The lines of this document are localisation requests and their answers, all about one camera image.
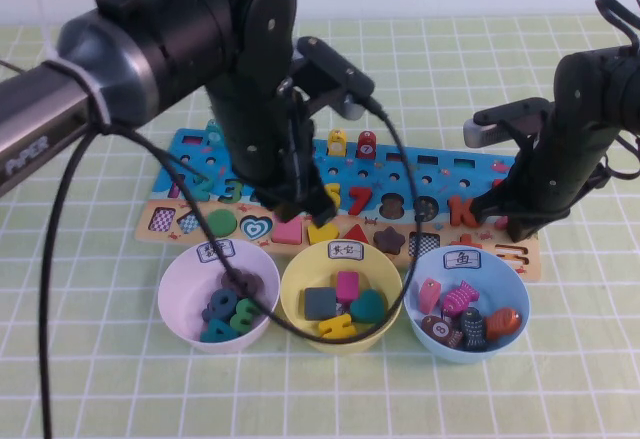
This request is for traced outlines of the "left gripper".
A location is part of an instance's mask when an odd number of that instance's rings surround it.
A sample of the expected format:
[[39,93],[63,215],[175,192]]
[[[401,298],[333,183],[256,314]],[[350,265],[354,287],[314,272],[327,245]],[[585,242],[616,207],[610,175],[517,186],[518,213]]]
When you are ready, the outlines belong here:
[[262,94],[246,81],[223,77],[207,85],[207,94],[232,169],[263,203],[275,204],[276,218],[288,223],[304,209],[315,227],[330,222],[334,201],[314,164],[314,123],[293,80]]

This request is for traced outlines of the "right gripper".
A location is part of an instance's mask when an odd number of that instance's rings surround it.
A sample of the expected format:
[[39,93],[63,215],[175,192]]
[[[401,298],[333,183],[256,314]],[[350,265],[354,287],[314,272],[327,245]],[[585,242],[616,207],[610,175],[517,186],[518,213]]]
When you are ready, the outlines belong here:
[[500,108],[499,125],[520,152],[499,190],[474,198],[471,213],[477,223],[507,216],[512,241],[534,235],[537,219],[566,217],[618,135],[599,101],[512,102]]

